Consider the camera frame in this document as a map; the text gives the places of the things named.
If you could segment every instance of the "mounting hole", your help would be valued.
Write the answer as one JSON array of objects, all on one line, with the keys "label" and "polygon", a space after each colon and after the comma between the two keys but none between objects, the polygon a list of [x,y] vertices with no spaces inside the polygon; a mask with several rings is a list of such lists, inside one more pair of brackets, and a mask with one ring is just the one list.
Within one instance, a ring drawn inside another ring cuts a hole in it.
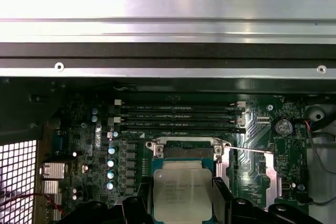
[{"label": "mounting hole", "polygon": [[317,72],[319,74],[325,74],[327,72],[327,67],[324,65],[320,65],[317,67]]},{"label": "mounting hole", "polygon": [[55,70],[57,72],[62,72],[64,70],[64,65],[62,62],[58,62],[55,64]]}]

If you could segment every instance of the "cable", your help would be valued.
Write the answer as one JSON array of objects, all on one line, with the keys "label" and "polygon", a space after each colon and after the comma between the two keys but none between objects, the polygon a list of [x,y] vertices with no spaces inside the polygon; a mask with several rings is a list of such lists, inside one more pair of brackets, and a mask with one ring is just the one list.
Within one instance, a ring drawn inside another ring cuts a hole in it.
[{"label": "cable", "polygon": [[318,206],[318,207],[326,207],[328,205],[331,205],[333,203],[336,202],[336,196],[333,197],[332,199],[329,199],[325,202],[315,202],[315,201],[312,201],[311,203],[309,203],[310,205],[313,205],[313,206]]},{"label": "cable", "polygon": [[46,194],[39,194],[39,193],[32,193],[32,194],[25,194],[25,195],[18,195],[18,196],[15,196],[15,197],[13,197],[13,198],[11,198],[11,199],[9,199],[9,200],[6,200],[6,201],[0,203],[0,207],[5,206],[6,204],[8,204],[9,202],[12,202],[12,201],[14,201],[14,200],[17,200],[17,199],[24,199],[24,198],[28,198],[28,197],[30,197],[30,196],[43,196],[43,197],[45,197],[45,198],[47,199],[47,201],[48,201],[50,204],[52,204],[56,210],[60,211],[61,214],[62,214],[63,216],[67,215],[67,214],[64,212],[64,210],[61,208],[61,206],[58,205],[58,204],[56,204],[56,203],[53,201],[53,199],[51,199],[48,195],[46,195]]},{"label": "cable", "polygon": [[[334,172],[331,172],[329,171],[328,169],[326,169],[326,167],[324,166],[323,164],[323,161],[321,160],[320,156],[319,156],[319,153],[317,152],[316,150],[316,146],[315,146],[315,143],[313,141],[313,137],[311,135],[311,131],[310,131],[310,126],[309,126],[309,123],[308,121],[304,121],[306,126],[307,126],[307,133],[308,133],[308,139],[309,139],[309,142],[310,142],[310,145],[311,145],[311,148],[313,150],[313,153],[314,153],[314,156],[316,157],[317,161],[319,162],[321,168],[323,171],[325,171],[326,173],[328,174],[331,174],[331,175],[336,175],[336,173]],[[325,206],[328,206],[328,205],[331,205],[333,203],[336,202],[336,196],[325,201],[325,202],[315,202],[315,201],[311,201],[309,202],[310,205],[314,205],[314,206],[319,206],[319,207],[325,207]]]},{"label": "cable", "polygon": [[329,170],[326,169],[326,167],[324,166],[323,161],[322,161],[322,159],[320,158],[320,155],[319,155],[319,153],[317,152],[317,148],[316,148],[315,143],[314,143],[314,141],[313,141],[313,136],[312,136],[311,131],[310,131],[309,123],[308,123],[308,121],[304,121],[304,122],[305,122],[305,124],[306,124],[306,126],[307,126],[308,140],[309,140],[309,143],[310,143],[310,145],[311,145],[311,149],[313,150],[314,156],[315,156],[315,158],[317,159],[317,161],[319,162],[319,165],[321,166],[322,170],[325,171],[325,172],[328,173],[328,174],[336,175],[336,173],[329,171]]},{"label": "cable", "polygon": [[322,137],[329,142],[336,142],[336,136],[327,132],[312,132],[311,135],[313,138]]}]

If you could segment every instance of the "black wire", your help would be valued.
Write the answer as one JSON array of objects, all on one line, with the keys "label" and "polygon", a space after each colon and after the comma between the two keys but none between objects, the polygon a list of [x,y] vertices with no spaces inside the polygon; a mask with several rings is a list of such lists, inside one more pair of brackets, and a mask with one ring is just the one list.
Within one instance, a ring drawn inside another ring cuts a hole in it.
[{"label": "black wire", "polygon": [[325,201],[325,202],[315,202],[315,201],[313,201],[313,202],[310,203],[310,205],[318,206],[318,207],[326,207],[326,206],[331,205],[335,202],[336,202],[336,196],[333,197],[332,199],[329,199],[329,200]]},{"label": "black wire", "polygon": [[[314,141],[313,141],[313,136],[312,136],[312,134],[311,134],[311,131],[310,131],[308,122],[307,122],[306,124],[307,124],[308,139],[309,139],[311,148],[312,148],[313,153],[314,153],[314,155],[315,155],[315,157],[316,157],[318,163],[320,164],[322,170],[325,171],[325,172],[328,173],[328,174],[336,175],[336,173],[329,171],[329,170],[326,169],[326,167],[324,166],[323,161],[321,160],[320,155],[319,155],[319,153],[317,152],[317,149],[316,149],[315,143],[314,143]],[[329,200],[327,200],[327,201],[325,201],[325,202],[316,202],[316,201],[312,201],[312,202],[310,202],[309,204],[310,204],[310,205],[314,205],[314,206],[318,206],[318,207],[325,207],[325,206],[331,205],[331,204],[333,204],[333,203],[335,203],[335,202],[336,202],[336,196],[333,197],[333,198],[331,198],[331,199],[329,199]]]},{"label": "black wire", "polygon": [[328,140],[329,142],[336,142],[336,136],[331,134],[331,133],[327,133],[327,132],[312,132],[311,133],[313,138],[317,138],[317,137],[322,137],[326,140]]},{"label": "black wire", "polygon": [[336,172],[331,172],[328,169],[326,169],[326,167],[324,166],[323,161],[320,158],[319,153],[317,152],[317,148],[316,148],[316,145],[315,145],[315,143],[313,141],[313,136],[312,136],[311,131],[310,131],[309,128],[307,128],[307,133],[308,133],[308,140],[309,140],[309,143],[311,145],[311,149],[313,150],[314,156],[317,159],[318,163],[320,164],[322,170],[325,171],[328,174],[336,175]]}]

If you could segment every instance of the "chip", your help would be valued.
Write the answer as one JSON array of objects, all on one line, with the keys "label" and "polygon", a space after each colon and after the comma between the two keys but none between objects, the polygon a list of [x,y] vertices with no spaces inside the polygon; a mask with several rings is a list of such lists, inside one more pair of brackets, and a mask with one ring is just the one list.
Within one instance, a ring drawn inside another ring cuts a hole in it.
[{"label": "chip", "polygon": [[109,196],[108,195],[100,195],[100,201],[101,202],[107,202],[109,200]]},{"label": "chip", "polygon": [[98,162],[99,162],[99,164],[105,164],[106,163],[105,157],[99,157]]}]

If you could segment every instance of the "green circuit board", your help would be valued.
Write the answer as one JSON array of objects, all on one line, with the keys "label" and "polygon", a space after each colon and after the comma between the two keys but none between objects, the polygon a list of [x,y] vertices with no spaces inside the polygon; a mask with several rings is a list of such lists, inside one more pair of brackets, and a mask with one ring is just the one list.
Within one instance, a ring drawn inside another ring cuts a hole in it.
[{"label": "green circuit board", "polygon": [[[232,106],[237,101],[246,105]],[[112,207],[118,199],[136,194],[141,178],[152,174],[153,153],[145,146],[146,141],[161,136],[211,136],[237,147],[272,151],[275,169],[284,185],[282,197],[276,202],[285,202],[308,213],[308,206],[296,201],[297,194],[308,191],[305,128],[296,124],[289,136],[276,134],[272,129],[272,121],[278,117],[304,118],[304,107],[300,99],[288,100],[279,95],[71,93],[62,107],[61,129],[54,137],[55,146],[62,142],[59,148],[62,150],[55,151],[79,150],[83,155],[68,166],[62,182],[63,206],[72,211],[86,200],[98,200]],[[197,113],[190,117],[192,110],[200,111],[202,119]],[[218,116],[221,113],[229,114],[231,120],[221,121]],[[186,122],[176,123],[172,114]],[[244,126],[232,123],[242,116],[246,120]],[[119,118],[127,118],[127,123],[120,123],[124,121]],[[188,144],[191,146],[187,148],[202,145]],[[179,143],[173,145],[186,147]],[[116,153],[110,155],[108,150],[112,146]],[[107,166],[109,160],[113,160],[113,167]],[[264,208],[269,178],[263,155],[231,151],[230,163],[227,174],[233,194]],[[84,171],[83,165],[91,168]],[[115,171],[112,190],[107,188],[111,182],[107,173],[111,170]],[[87,199],[72,200],[72,189],[78,185],[88,188]]]}]

